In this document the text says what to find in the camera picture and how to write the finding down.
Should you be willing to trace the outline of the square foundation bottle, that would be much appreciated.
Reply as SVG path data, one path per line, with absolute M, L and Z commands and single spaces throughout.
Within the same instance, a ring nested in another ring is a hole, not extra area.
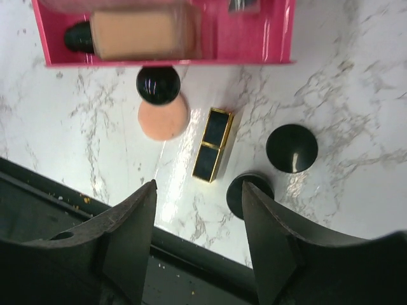
M 196 59 L 202 56 L 200 13 L 189 3 L 97 10 L 65 31 L 64 44 L 104 61 Z

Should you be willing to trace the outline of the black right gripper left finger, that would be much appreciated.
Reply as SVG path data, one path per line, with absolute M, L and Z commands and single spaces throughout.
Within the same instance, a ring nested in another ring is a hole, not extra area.
M 140 304 L 157 201 L 154 180 L 48 240 L 1 240 L 2 304 Z

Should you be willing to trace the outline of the round BB cream bottle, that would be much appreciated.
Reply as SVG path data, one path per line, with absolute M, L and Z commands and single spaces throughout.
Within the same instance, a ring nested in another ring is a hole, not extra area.
M 228 5 L 229 13 L 259 13 L 261 8 L 260 0 L 230 0 Z

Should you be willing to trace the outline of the black round jar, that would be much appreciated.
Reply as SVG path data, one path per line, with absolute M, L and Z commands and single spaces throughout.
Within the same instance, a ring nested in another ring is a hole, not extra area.
M 317 159 L 318 143 L 315 135 L 304 126 L 282 125 L 266 141 L 266 155 L 270 163 L 284 173 L 300 173 Z
M 243 220 L 242 210 L 242 185 L 247 181 L 254 184 L 269 197 L 274 199 L 274 191 L 271 182 L 266 176 L 259 172 L 245 172 L 235 177 L 226 192 L 226 203 L 232 214 Z

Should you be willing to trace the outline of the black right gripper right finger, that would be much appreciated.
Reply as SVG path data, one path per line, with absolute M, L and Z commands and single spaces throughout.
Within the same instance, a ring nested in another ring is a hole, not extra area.
M 242 187 L 260 304 L 405 304 L 406 232 L 366 240 L 316 224 Z

